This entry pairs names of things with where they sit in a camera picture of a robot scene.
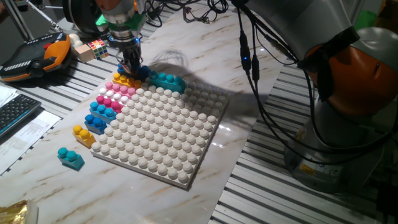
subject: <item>rubik's cube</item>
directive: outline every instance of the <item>rubik's cube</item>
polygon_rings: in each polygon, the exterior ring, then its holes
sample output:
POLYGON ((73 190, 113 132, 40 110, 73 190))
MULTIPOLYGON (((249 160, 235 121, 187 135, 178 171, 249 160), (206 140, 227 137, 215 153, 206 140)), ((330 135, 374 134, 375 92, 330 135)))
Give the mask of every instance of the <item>rubik's cube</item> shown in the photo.
POLYGON ((95 40, 88 43, 88 45, 93 50, 94 56, 97 58, 97 60, 101 60, 102 58, 109 56, 106 46, 102 40, 95 40))

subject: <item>marble pattern surface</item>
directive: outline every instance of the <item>marble pattern surface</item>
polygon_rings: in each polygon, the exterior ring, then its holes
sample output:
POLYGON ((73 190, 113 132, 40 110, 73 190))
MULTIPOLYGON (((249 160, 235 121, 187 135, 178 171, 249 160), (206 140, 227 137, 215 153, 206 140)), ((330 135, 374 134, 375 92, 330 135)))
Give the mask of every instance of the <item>marble pattern surface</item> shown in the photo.
MULTIPOLYGON (((193 6, 198 15, 206 10, 205 6, 193 6)), ((250 40, 250 22, 245 17, 243 22, 250 40)), ((0 177, 0 206, 32 199, 39 206, 39 223, 207 223, 258 116, 241 68, 238 39, 238 17, 232 11, 210 25, 186 24, 178 12, 142 45, 144 64, 151 68, 234 95, 190 189, 97 159, 75 141, 72 127, 83 125, 103 83, 0 177), (81 154, 86 163, 79 172, 61 165, 57 159, 60 147, 81 154)), ((285 60, 275 50, 272 53, 285 60)), ((282 65, 261 47, 257 54, 260 94, 265 100, 282 65)))

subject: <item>gold foil wrapper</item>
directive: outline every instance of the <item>gold foil wrapper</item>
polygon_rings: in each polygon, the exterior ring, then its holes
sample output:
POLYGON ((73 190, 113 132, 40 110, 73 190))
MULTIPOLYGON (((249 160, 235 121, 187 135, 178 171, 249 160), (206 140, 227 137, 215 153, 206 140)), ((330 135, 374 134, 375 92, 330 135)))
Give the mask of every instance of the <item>gold foil wrapper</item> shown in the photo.
POLYGON ((0 207, 0 224, 36 224, 37 212, 37 206, 30 200, 0 207))

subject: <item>keyboard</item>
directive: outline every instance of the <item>keyboard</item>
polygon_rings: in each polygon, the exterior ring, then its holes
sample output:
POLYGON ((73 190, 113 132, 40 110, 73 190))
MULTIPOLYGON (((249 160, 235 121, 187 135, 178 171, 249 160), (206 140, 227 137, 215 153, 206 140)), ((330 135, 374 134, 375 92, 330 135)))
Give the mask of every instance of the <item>keyboard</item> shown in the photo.
POLYGON ((0 138, 41 105, 41 102, 23 94, 18 95, 0 108, 0 138))

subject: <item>orange device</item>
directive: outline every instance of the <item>orange device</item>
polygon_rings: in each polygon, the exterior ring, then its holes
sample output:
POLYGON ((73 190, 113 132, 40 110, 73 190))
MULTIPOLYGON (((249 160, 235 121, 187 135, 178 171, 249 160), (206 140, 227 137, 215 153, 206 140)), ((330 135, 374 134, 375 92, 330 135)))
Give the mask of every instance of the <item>orange device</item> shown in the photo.
POLYGON ((71 58, 70 39, 62 32, 45 35, 18 47, 14 55, 0 66, 4 82, 16 82, 65 68, 71 58))

